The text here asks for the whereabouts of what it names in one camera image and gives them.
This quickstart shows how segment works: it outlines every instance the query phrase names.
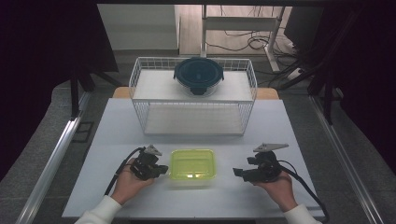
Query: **white wall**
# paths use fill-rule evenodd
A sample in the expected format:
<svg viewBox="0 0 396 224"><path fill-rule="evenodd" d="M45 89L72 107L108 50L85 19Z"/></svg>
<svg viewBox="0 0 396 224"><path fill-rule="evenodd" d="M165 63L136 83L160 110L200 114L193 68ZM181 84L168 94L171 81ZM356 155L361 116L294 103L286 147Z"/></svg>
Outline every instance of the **white wall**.
<svg viewBox="0 0 396 224"><path fill-rule="evenodd" d="M97 6L113 49L178 49L178 6Z"/></svg>

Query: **sleeve cuff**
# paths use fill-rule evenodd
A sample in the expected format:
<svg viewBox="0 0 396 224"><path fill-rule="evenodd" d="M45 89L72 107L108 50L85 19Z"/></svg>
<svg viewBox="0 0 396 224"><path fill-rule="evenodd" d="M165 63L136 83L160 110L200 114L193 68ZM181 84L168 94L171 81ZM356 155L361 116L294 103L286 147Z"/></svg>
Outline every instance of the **sleeve cuff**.
<svg viewBox="0 0 396 224"><path fill-rule="evenodd" d="M297 207L284 213L284 216L289 224L318 224L320 222L316 221L311 214L306 209L305 205L299 204Z"/></svg>
<svg viewBox="0 0 396 224"><path fill-rule="evenodd" d="M116 213L120 211L122 206L114 201L111 197L105 195L103 200L91 210L91 213L103 219L105 222L110 223Z"/></svg>

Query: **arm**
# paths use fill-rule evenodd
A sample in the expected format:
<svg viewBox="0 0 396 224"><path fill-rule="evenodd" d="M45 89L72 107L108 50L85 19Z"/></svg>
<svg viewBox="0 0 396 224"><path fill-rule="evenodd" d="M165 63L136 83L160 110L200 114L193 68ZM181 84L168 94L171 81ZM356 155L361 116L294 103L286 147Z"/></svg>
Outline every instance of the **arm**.
<svg viewBox="0 0 396 224"><path fill-rule="evenodd" d="M141 189L154 182L154 179L143 181L137 178L130 169L133 161L134 158L130 159L121 171L111 196L105 196L95 208L85 212L76 224L110 223L126 202L132 199Z"/></svg>
<svg viewBox="0 0 396 224"><path fill-rule="evenodd" d="M280 173L276 182L252 183L265 189L271 199L279 205L289 224L319 224L308 212L303 204L298 205L294 199L291 177L284 171Z"/></svg>

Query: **white table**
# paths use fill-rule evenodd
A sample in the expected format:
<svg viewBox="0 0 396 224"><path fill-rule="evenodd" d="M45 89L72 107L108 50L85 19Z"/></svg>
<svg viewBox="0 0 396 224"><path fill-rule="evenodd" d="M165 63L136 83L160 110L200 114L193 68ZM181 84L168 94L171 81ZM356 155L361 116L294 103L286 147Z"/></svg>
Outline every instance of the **white table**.
<svg viewBox="0 0 396 224"><path fill-rule="evenodd" d="M103 198L120 163L137 147L153 144L163 155L158 164L169 165L170 153L179 148L210 148L215 152L217 176L208 186L175 189L168 175L143 189L123 206L116 217L130 219L234 219L283 217L277 205L259 187L233 174L233 168L253 169L247 157L265 143L287 143L275 151L289 161L315 192L303 156L281 100L256 101L244 136L145 136L131 100L109 99L63 217L79 217ZM323 213L297 181L293 182L297 203L304 203L314 217Z"/></svg>

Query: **wire basket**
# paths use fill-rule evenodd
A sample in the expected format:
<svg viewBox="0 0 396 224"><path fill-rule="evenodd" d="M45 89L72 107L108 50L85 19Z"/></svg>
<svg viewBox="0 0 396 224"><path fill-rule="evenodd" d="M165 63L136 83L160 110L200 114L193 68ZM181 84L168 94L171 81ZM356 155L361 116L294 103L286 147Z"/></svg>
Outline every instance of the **wire basket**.
<svg viewBox="0 0 396 224"><path fill-rule="evenodd" d="M257 94L249 59L211 60L224 80L207 97L193 97L174 80L175 67L188 58L137 58L129 82L144 134L243 135Z"/></svg>

